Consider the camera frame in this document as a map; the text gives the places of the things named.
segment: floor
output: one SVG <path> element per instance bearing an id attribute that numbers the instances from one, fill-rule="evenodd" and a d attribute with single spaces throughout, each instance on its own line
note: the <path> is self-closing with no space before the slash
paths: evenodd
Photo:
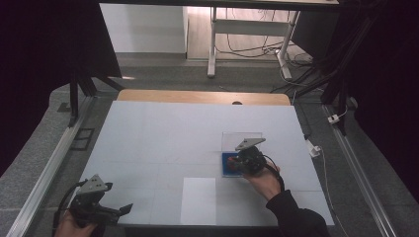
<path id="1" fill-rule="evenodd" d="M 234 19 L 262 22 L 288 22 L 293 12 L 279 10 L 255 10 L 217 8 L 218 19 Z M 188 7 L 188 59 L 208 59 L 210 49 L 211 9 Z M 282 37 L 244 36 L 217 34 L 215 37 L 216 59 L 219 60 L 262 60 L 276 61 L 271 51 L 282 45 Z M 288 53 L 291 57 L 304 53 L 291 43 Z"/>

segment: human hand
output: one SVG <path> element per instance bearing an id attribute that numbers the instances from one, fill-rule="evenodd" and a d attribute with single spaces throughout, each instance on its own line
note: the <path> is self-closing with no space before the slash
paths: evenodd
<path id="1" fill-rule="evenodd" d="M 275 169 L 275 166 L 271 162 L 268 162 L 268 165 L 272 166 Z M 281 193 L 280 182 L 278 182 L 275 175 L 267 168 L 264 168 L 257 175 L 251 176 L 248 174 L 243 174 L 243 178 L 248 180 L 249 183 L 253 186 L 253 188 L 266 200 L 270 200 L 274 196 Z"/>
<path id="2" fill-rule="evenodd" d="M 97 224 L 88 224 L 80 228 L 70 211 L 66 211 L 56 229 L 54 237 L 89 237 Z"/>

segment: wooden table edge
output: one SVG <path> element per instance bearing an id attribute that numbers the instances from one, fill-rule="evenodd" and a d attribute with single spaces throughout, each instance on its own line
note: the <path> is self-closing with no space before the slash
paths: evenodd
<path id="1" fill-rule="evenodd" d="M 258 106 L 290 106 L 290 99 L 285 94 L 204 92 L 204 91 L 167 91 L 167 90 L 121 90 L 117 101 L 142 101 L 161 103 L 197 103 Z"/>

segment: black sleeve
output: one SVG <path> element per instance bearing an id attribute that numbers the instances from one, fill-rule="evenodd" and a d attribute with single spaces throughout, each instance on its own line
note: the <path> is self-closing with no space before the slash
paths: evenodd
<path id="1" fill-rule="evenodd" d="M 323 217 L 310 209 L 298 208 L 289 190 L 272 197 L 266 207 L 277 216 L 285 236 L 330 237 Z"/>

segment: table leg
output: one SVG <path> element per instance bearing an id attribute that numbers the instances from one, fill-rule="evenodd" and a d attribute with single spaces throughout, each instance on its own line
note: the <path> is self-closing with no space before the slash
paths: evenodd
<path id="1" fill-rule="evenodd" d="M 212 10 L 211 23 L 210 23 L 208 78 L 213 78 L 215 76 L 215 24 L 216 24 L 216 7 L 214 7 Z"/>
<path id="2" fill-rule="evenodd" d="M 287 61 L 286 61 L 286 53 L 287 53 L 287 47 L 289 46 L 289 43 L 291 40 L 291 35 L 293 34 L 293 28 L 295 27 L 296 18 L 298 17 L 298 14 L 299 14 L 299 11 L 294 13 L 293 18 L 290 21 L 289 27 L 287 29 L 287 34 L 284 37 L 283 46 L 281 47 L 281 50 L 276 51 L 278 61 L 280 62 L 280 65 L 281 65 L 281 70 L 283 71 L 283 74 L 284 74 L 284 79 L 286 80 L 292 79 L 292 76 L 290 74 L 290 70 L 288 68 Z"/>

